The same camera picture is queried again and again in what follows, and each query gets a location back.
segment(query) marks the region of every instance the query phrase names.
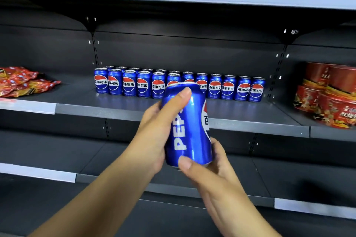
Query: pepsi can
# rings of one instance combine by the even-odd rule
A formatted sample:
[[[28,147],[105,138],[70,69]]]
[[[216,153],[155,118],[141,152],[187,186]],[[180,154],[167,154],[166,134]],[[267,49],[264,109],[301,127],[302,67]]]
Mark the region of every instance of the pepsi can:
[[[201,165],[208,165],[213,160],[207,105],[205,96],[198,83],[182,82],[167,86],[162,99],[164,106],[185,87],[192,90],[192,98],[172,121],[171,132],[165,145],[166,162],[178,167],[180,156],[186,156]]]
[[[235,95],[236,76],[224,75],[224,82],[221,86],[221,99],[232,100]]]
[[[198,72],[195,82],[199,84],[201,91],[205,94],[207,91],[207,73]]]
[[[190,71],[183,72],[182,82],[195,82],[194,81],[194,73]]]
[[[248,96],[248,101],[250,102],[260,102],[262,99],[263,89],[265,87],[265,78],[254,77],[252,80],[250,95]]]
[[[94,70],[94,82],[96,92],[100,94],[109,93],[108,69],[96,68]]]
[[[140,98],[151,97],[151,73],[140,71],[137,78],[137,92]]]
[[[167,76],[167,86],[173,84],[173,83],[178,83],[180,82],[180,74],[179,73],[168,73]]]
[[[125,96],[137,96],[137,74],[132,69],[127,69],[122,73],[122,87]]]
[[[167,74],[167,71],[165,69],[156,69],[156,72],[162,72],[165,75]]]
[[[211,74],[207,87],[207,98],[217,99],[220,97],[221,91],[221,74]]]
[[[152,98],[161,99],[166,88],[166,74],[164,72],[154,72],[152,74]]]
[[[238,86],[236,87],[235,100],[246,101],[250,92],[251,78],[248,76],[240,76]]]
[[[108,73],[109,91],[111,95],[122,94],[122,71],[121,69],[110,69]]]
[[[140,71],[140,68],[129,68],[129,70],[136,71],[136,74],[138,74]]]
[[[150,75],[152,76],[154,70],[153,69],[143,69],[142,71],[149,71]]]

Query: person's right hand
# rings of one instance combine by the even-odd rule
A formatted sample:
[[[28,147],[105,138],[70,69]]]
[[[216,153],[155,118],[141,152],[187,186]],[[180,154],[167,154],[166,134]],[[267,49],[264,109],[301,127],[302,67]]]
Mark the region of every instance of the person's right hand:
[[[280,235],[260,215],[245,193],[225,150],[211,138],[215,160],[204,168],[181,156],[180,170],[197,186],[207,211],[224,237]]]

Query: pepsi logo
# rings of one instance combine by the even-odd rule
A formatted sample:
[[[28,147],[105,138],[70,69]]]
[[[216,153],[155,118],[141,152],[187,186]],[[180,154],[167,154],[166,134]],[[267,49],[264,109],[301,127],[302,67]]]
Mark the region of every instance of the pepsi logo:
[[[225,96],[230,96],[235,89],[235,85],[232,82],[223,82],[221,92]]]
[[[103,75],[95,75],[94,82],[97,89],[102,90],[108,86],[108,79]]]
[[[156,95],[160,95],[164,92],[166,85],[164,84],[164,82],[162,80],[154,80],[152,82],[152,91],[156,94]]]
[[[144,93],[149,88],[149,83],[142,78],[137,78],[137,91],[139,93]]]
[[[114,90],[118,89],[118,86],[120,85],[118,79],[116,79],[115,77],[110,76],[110,75],[108,76],[108,79],[109,79],[110,90],[114,91]]]
[[[198,80],[197,83],[203,93],[207,91],[207,81],[206,80]]]
[[[250,96],[253,98],[258,98],[260,96],[262,96],[263,93],[263,85],[259,84],[259,83],[254,83],[251,86],[250,89]]]
[[[239,96],[245,97],[250,91],[251,85],[249,83],[241,83],[237,88],[237,93]]]
[[[173,83],[177,83],[177,81],[170,81],[170,82],[167,83],[167,86],[170,86]]]
[[[209,93],[211,93],[212,95],[219,94],[220,90],[221,90],[221,82],[212,81],[209,83]]]
[[[208,137],[208,139],[210,140],[210,136],[208,134],[209,131],[209,121],[207,118],[207,101],[204,101],[204,104],[202,106],[202,127],[205,131],[206,136]]]
[[[123,77],[122,86],[125,92],[131,92],[135,89],[135,81],[129,77]]]

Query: white label strip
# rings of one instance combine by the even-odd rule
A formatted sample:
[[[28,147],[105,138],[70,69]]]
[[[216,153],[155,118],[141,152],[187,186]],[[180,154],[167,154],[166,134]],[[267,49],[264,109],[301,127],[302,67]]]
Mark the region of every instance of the white label strip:
[[[0,109],[13,111],[27,111],[30,113],[54,114],[55,103],[0,98]]]
[[[0,173],[74,183],[76,173],[0,163]]]
[[[274,208],[279,210],[312,213],[315,215],[341,217],[356,220],[356,208],[352,207],[275,198]]]

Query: hand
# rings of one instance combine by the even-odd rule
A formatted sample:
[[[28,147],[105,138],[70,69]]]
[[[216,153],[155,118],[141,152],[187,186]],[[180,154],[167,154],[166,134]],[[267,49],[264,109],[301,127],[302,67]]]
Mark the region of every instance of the hand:
[[[224,237],[280,236],[248,198],[225,150],[211,138],[215,160],[204,168],[181,156],[180,170],[197,186],[207,211]]]
[[[145,163],[151,163],[156,174],[164,161],[164,145],[171,131],[171,123],[189,102],[192,91],[186,87],[161,110],[161,102],[149,107],[141,120],[135,137],[128,148],[135,149]]]

